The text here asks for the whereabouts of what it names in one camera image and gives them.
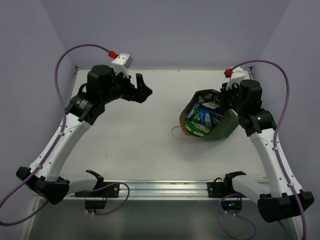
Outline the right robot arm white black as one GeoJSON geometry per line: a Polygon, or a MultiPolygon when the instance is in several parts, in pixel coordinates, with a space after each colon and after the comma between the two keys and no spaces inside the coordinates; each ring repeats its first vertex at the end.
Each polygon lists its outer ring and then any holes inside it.
{"type": "Polygon", "coordinates": [[[295,178],[280,140],[272,114],[262,108],[262,87],[256,80],[223,83],[220,89],[223,108],[237,113],[240,126],[254,145],[267,176],[268,186],[261,185],[242,171],[227,173],[223,192],[237,193],[254,202],[261,217],[272,223],[301,215],[315,201],[312,192],[304,191],[295,178]]]}

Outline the blue Kettle crisps bag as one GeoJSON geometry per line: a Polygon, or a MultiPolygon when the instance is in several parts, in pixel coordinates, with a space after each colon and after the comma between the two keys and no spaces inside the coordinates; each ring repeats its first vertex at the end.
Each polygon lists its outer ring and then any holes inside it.
{"type": "Polygon", "coordinates": [[[201,103],[199,106],[200,122],[210,129],[217,126],[224,116],[223,110],[214,101],[201,103]]]}

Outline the green mint snack packet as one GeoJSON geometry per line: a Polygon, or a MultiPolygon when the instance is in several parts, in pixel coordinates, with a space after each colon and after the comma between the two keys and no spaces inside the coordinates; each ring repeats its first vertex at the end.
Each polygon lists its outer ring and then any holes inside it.
{"type": "Polygon", "coordinates": [[[185,121],[185,128],[194,136],[204,137],[208,135],[211,129],[201,123],[194,122],[192,120],[187,119],[185,121]]]}

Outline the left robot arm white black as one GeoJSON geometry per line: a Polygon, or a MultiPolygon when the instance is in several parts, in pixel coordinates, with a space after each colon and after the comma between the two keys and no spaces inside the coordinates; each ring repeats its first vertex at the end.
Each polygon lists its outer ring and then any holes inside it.
{"type": "Polygon", "coordinates": [[[137,73],[136,84],[131,76],[115,72],[107,65],[95,65],[87,73],[87,82],[70,99],[64,116],[45,150],[28,167],[20,167],[16,176],[49,203],[56,205],[66,195],[84,192],[99,196],[104,190],[104,177],[86,170],[74,178],[64,178],[61,170],[81,137],[105,112],[106,104],[118,99],[143,103],[153,93],[137,73]]]}

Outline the green paper bag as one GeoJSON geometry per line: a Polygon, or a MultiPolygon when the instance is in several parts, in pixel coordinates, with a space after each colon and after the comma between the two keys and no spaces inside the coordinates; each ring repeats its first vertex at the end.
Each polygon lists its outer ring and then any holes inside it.
{"type": "Polygon", "coordinates": [[[185,140],[187,138],[202,138],[206,141],[219,141],[227,139],[238,127],[238,117],[231,109],[223,109],[219,101],[220,92],[214,89],[205,89],[196,91],[190,102],[186,105],[179,116],[179,128],[182,130],[184,137],[178,137],[179,140],[185,140]],[[199,107],[200,104],[207,102],[215,102],[223,110],[225,110],[223,118],[220,123],[213,129],[210,129],[210,133],[206,136],[199,137],[191,134],[185,126],[186,120],[193,121],[195,123],[201,123],[199,107]]]}

